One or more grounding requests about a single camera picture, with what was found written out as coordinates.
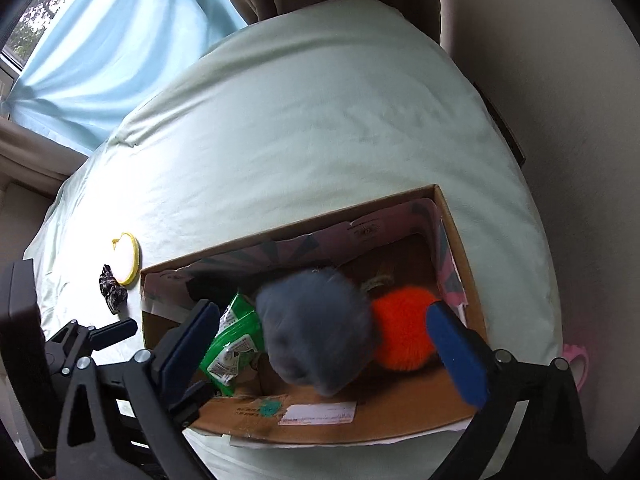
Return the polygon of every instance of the metal screw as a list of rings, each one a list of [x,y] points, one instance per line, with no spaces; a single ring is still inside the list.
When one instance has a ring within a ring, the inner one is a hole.
[[[554,360],[554,366],[558,369],[558,370],[562,370],[563,372],[569,369],[569,363],[566,361],[566,359],[563,359],[561,357],[556,357]]]
[[[138,350],[133,355],[133,360],[137,363],[145,363],[146,361],[149,361],[150,357],[151,357],[151,352],[146,348],[143,348],[142,350]]]
[[[506,350],[500,349],[496,350],[494,353],[495,360],[502,364],[507,364],[511,362],[513,356]]]
[[[91,364],[91,359],[89,357],[81,357],[78,359],[76,366],[78,367],[78,369],[84,370],[88,367],[89,364]]]

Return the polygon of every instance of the green packet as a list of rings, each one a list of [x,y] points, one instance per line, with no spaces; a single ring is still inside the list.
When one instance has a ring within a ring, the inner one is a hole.
[[[218,333],[200,370],[224,395],[231,396],[236,389],[235,378],[260,352],[264,352],[260,318],[247,298],[236,294],[220,316]]]

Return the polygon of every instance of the tree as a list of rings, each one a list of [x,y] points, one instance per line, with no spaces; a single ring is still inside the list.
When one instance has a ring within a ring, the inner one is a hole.
[[[6,47],[22,65],[27,62],[64,3],[65,0],[33,0],[24,11],[6,42]]]

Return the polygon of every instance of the bed sheet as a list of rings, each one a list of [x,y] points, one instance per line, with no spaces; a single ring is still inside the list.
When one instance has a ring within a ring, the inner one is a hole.
[[[25,252],[44,331],[114,321],[98,276],[122,231],[146,267],[425,184],[449,203],[492,347],[548,363],[561,347],[558,292],[522,174],[447,54],[373,0],[240,30],[125,118],[64,183]],[[123,314],[140,320],[137,282]],[[141,347],[138,334],[95,359]],[[186,433],[221,479],[426,478],[459,436],[263,450]]]

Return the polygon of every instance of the black plastic wrapper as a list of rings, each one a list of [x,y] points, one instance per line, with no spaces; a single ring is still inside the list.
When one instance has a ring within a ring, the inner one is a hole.
[[[113,277],[111,267],[104,265],[100,274],[100,293],[104,296],[112,314],[118,314],[120,307],[127,303],[127,289]]]

